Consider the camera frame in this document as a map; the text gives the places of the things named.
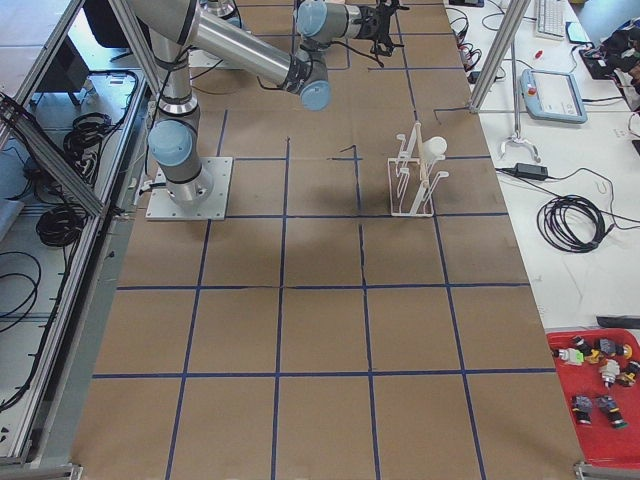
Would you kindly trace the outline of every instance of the tiled table surface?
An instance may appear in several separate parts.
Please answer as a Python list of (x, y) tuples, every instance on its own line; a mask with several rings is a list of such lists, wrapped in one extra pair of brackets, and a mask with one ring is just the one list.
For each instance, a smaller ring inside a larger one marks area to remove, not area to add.
[[(291, 11), (242, 8), (287, 49)], [(442, 4), (394, 32), (384, 70), (332, 48), (322, 113), (242, 72), (197, 82), (226, 93), (198, 94), (199, 151), (236, 158), (229, 217), (139, 210), (74, 449), (87, 478), (573, 478), (480, 122), (433, 114), (469, 94)], [(451, 176), (434, 219), (392, 219), (386, 159), (416, 119)]]

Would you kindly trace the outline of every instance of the blue and white device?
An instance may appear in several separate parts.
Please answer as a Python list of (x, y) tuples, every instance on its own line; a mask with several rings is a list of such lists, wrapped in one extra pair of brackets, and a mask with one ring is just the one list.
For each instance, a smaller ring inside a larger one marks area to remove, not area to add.
[(570, 73), (527, 69), (520, 86), (529, 115), (539, 120), (584, 123), (587, 112)]

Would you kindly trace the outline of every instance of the red tray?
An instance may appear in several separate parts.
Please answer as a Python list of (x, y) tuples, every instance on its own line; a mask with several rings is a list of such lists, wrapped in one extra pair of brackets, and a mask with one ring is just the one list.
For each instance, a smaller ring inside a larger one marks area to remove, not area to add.
[[(619, 344), (626, 343), (633, 349), (631, 358), (640, 360), (638, 342), (623, 329), (554, 332), (547, 334), (547, 341), (551, 348), (569, 348), (573, 347), (571, 339), (576, 335), (580, 335), (591, 344), (600, 338), (610, 338)], [(627, 365), (627, 360), (622, 357), (614, 359), (620, 363), (621, 369)], [(558, 358), (555, 359), (555, 364), (585, 459), (598, 467), (640, 469), (640, 379), (633, 387), (616, 384), (608, 390), (600, 378), (599, 365), (587, 362), (582, 366), (566, 365)], [(629, 424), (626, 428), (616, 430), (611, 427), (606, 415), (596, 406), (596, 397), (607, 393), (620, 407), (622, 417)], [(593, 402), (591, 425), (576, 423), (571, 412), (571, 397), (574, 395), (586, 395)]]

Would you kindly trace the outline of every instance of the white keyboard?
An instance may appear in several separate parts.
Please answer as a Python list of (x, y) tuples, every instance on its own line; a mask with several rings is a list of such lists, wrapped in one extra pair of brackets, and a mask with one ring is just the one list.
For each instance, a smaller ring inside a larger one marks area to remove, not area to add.
[(535, 0), (537, 37), (562, 40), (565, 36), (564, 0)]

